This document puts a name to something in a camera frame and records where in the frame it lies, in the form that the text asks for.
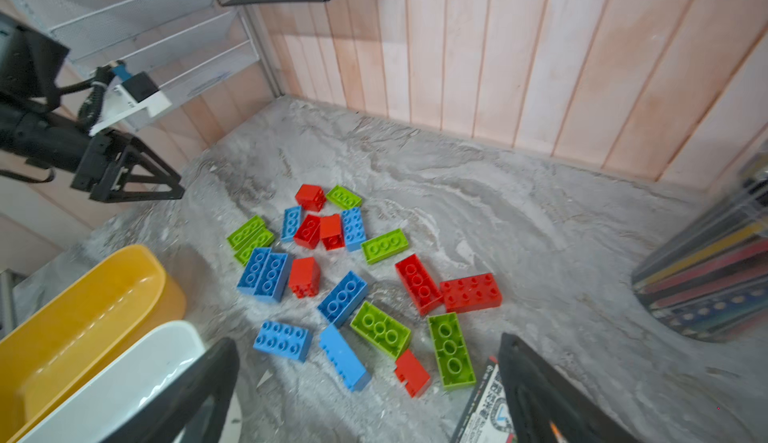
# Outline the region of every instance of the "upside-down green brick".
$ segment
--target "upside-down green brick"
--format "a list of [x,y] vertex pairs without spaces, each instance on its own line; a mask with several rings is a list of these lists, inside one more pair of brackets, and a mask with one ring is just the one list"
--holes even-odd
[[254,248],[264,248],[271,245],[274,240],[275,235],[266,227],[262,227],[240,248],[240,251],[235,254],[235,259],[245,266],[250,254],[254,252]]
[[379,262],[384,258],[396,255],[408,249],[408,240],[400,228],[385,233],[380,237],[369,239],[362,245],[362,252],[366,256],[369,265]]
[[360,206],[360,203],[362,203],[362,198],[344,186],[339,185],[330,190],[326,195],[326,199],[341,209],[351,209],[355,206]]
[[264,220],[256,215],[248,220],[248,223],[239,227],[235,233],[232,233],[226,238],[226,241],[230,242],[232,249],[237,251],[242,248],[248,240],[257,232],[259,228],[264,226]]
[[435,342],[435,356],[443,388],[455,390],[475,385],[475,371],[455,313],[427,318]]
[[400,358],[411,342],[411,330],[368,302],[362,302],[350,326],[392,359]]

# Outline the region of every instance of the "blue toy brick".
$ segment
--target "blue toy brick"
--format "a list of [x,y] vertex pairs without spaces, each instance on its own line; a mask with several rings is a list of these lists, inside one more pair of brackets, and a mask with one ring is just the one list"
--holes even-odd
[[267,320],[261,325],[254,349],[303,363],[311,342],[312,333],[309,330]]
[[288,208],[283,216],[283,233],[280,234],[280,241],[291,242],[296,230],[301,224],[301,206]]
[[244,295],[253,296],[256,292],[256,283],[261,277],[261,273],[264,271],[264,262],[267,256],[270,255],[269,248],[255,248],[254,252],[250,254],[248,263],[245,265],[243,275],[240,276],[240,281],[237,283],[237,291]]
[[368,385],[371,374],[362,365],[339,330],[334,325],[320,333],[320,347],[326,352],[336,371],[350,391],[360,391]]
[[261,277],[256,284],[254,296],[266,303],[280,303],[286,287],[293,256],[287,253],[270,253]]
[[344,226],[344,244],[349,251],[356,251],[366,241],[366,228],[362,225],[360,207],[345,209],[341,212]]
[[322,300],[317,309],[339,328],[367,295],[368,283],[362,281],[354,272],[349,272]]

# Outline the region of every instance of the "lego duplo block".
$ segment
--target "lego duplo block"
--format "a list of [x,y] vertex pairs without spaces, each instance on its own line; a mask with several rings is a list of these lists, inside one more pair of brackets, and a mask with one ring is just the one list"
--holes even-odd
[[502,293],[491,273],[440,283],[446,311],[472,312],[502,305]]
[[418,256],[411,255],[395,263],[395,270],[421,316],[442,304],[442,293]]
[[322,300],[317,309],[338,328],[367,295],[368,283],[354,272],[349,272]]
[[368,302],[362,302],[350,326],[392,359],[398,359],[411,342],[411,330]]
[[357,251],[366,241],[366,229],[362,225],[360,208],[342,211],[341,223],[344,231],[344,245],[350,251]]
[[401,383],[406,383],[406,391],[411,398],[423,395],[432,383],[432,377],[409,349],[395,361],[395,376]]
[[362,365],[336,326],[328,325],[328,328],[322,330],[320,347],[326,352],[328,359],[350,391],[360,391],[368,385],[371,374]]
[[266,303],[279,303],[283,298],[293,256],[286,253],[270,253],[266,257],[254,296]]
[[286,209],[283,213],[283,232],[280,234],[280,241],[291,242],[296,230],[301,224],[301,206],[294,206]]
[[248,263],[250,254],[255,248],[265,248],[266,246],[271,245],[274,240],[274,234],[266,227],[262,227],[237,253],[235,253],[235,259],[245,266],[245,264]]
[[429,334],[435,342],[435,356],[443,387],[454,390],[473,386],[475,371],[469,361],[467,344],[456,314],[429,316],[427,323]]
[[264,263],[269,256],[269,248],[256,248],[250,254],[250,259],[245,265],[243,275],[240,276],[240,282],[237,283],[237,291],[244,295],[253,296],[256,292],[256,284],[259,282],[261,272],[264,271]]
[[317,296],[320,290],[320,266],[314,258],[294,259],[288,287],[297,298]]
[[293,242],[304,248],[314,249],[317,242],[320,241],[320,217],[307,215],[304,223],[296,230],[293,236]]
[[360,206],[360,203],[362,203],[362,198],[344,186],[339,185],[336,185],[335,188],[331,189],[326,195],[326,198],[341,209],[354,208]]
[[326,195],[319,186],[302,185],[296,193],[296,202],[309,211],[320,211],[326,204]]
[[310,351],[311,342],[312,333],[307,329],[265,321],[256,336],[254,349],[303,363],[306,360],[306,353]]
[[230,246],[232,246],[233,250],[237,251],[238,249],[242,248],[243,245],[248,243],[248,240],[263,226],[264,220],[261,218],[261,216],[256,215],[249,219],[248,223],[244,224],[242,227],[239,227],[235,233],[232,233],[226,237],[226,241],[230,243]]
[[320,240],[326,250],[344,247],[344,234],[341,229],[341,215],[320,218]]
[[400,228],[369,239],[362,245],[362,252],[369,265],[408,249],[408,240]]

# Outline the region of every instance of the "yellow bowl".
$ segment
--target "yellow bowl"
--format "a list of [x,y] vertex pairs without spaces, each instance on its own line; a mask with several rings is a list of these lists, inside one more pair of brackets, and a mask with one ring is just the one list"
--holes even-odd
[[187,299],[145,246],[108,256],[0,341],[0,441],[13,443]]

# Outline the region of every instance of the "marble countertop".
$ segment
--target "marble countertop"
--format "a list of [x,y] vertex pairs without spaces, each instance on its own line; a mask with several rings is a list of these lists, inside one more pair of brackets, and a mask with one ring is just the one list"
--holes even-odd
[[[286,289],[268,305],[239,294],[243,267],[226,237],[254,214],[279,235],[304,182],[350,188],[364,200],[369,237],[403,228],[410,249],[369,266],[360,252],[276,243],[317,258],[320,295],[299,300]],[[426,320],[398,280],[393,264],[414,252],[436,281],[494,273],[501,308],[459,315],[475,371],[502,332],[517,333],[641,440],[764,441],[768,432],[768,331],[696,342],[657,323],[630,291],[631,269],[695,217],[700,195],[289,97],[191,162],[183,183],[180,201],[138,204],[17,287],[18,313],[28,317],[113,251],[148,246],[186,293],[186,319],[203,338],[237,342],[241,441],[450,438],[470,390],[443,390]],[[372,373],[362,392],[342,385],[318,347],[316,306],[350,270],[370,284],[370,302],[412,329],[410,348],[433,378],[420,399],[349,325],[342,334]],[[314,332],[305,364],[251,348],[265,319]]]

